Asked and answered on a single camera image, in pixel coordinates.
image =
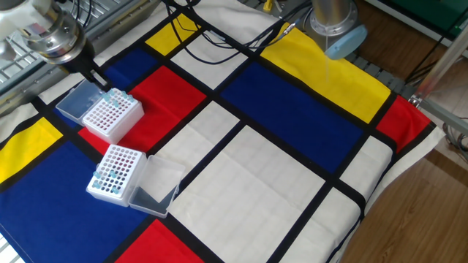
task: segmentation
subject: blue square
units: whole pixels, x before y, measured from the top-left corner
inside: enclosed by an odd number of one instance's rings
[[[34,262],[102,262],[147,216],[92,197],[96,164],[66,142],[0,194],[0,224]]]
[[[330,173],[363,133],[257,63],[235,79],[222,97]]]
[[[116,88],[125,90],[156,64],[157,60],[154,57],[136,48],[112,64],[105,74]]]

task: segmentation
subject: clear plastic lid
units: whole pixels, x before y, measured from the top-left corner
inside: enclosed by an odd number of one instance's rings
[[[73,88],[56,105],[56,108],[68,119],[84,126],[83,117],[101,99],[100,89],[93,83],[84,80],[76,88]]]
[[[185,166],[149,156],[129,199],[130,207],[165,218],[178,193]]]

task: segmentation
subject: fabric mat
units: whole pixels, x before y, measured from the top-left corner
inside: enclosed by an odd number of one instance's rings
[[[194,9],[161,3],[97,58],[145,111],[119,145],[186,167],[167,218],[86,192],[109,145],[55,109],[82,80],[71,75],[0,119],[0,252],[11,244],[0,259],[338,262],[378,196],[443,137],[297,29],[241,45],[276,18],[235,0]],[[184,48],[207,61],[240,53],[208,65]]]

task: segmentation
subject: red square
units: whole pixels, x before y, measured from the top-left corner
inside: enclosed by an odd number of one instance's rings
[[[126,262],[203,262],[169,229],[156,220],[117,259]]]
[[[422,112],[400,96],[377,125],[377,130],[396,142],[396,153],[414,140],[431,123]]]
[[[145,115],[118,144],[142,152],[151,149],[205,98],[205,94],[165,66],[156,70],[129,94],[142,103]],[[108,143],[86,128],[78,133],[105,154]]]

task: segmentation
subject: yellow square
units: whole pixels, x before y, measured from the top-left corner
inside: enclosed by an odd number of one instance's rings
[[[23,169],[61,136],[44,118],[15,134],[0,150],[0,183]]]
[[[366,123],[390,95],[379,80],[344,58],[327,58],[314,40],[296,28],[261,56]]]
[[[173,20],[173,23],[182,41],[189,38],[196,30],[198,30],[195,23],[185,15],[179,15]],[[145,43],[164,56],[181,44],[178,41],[170,23],[146,40]]]

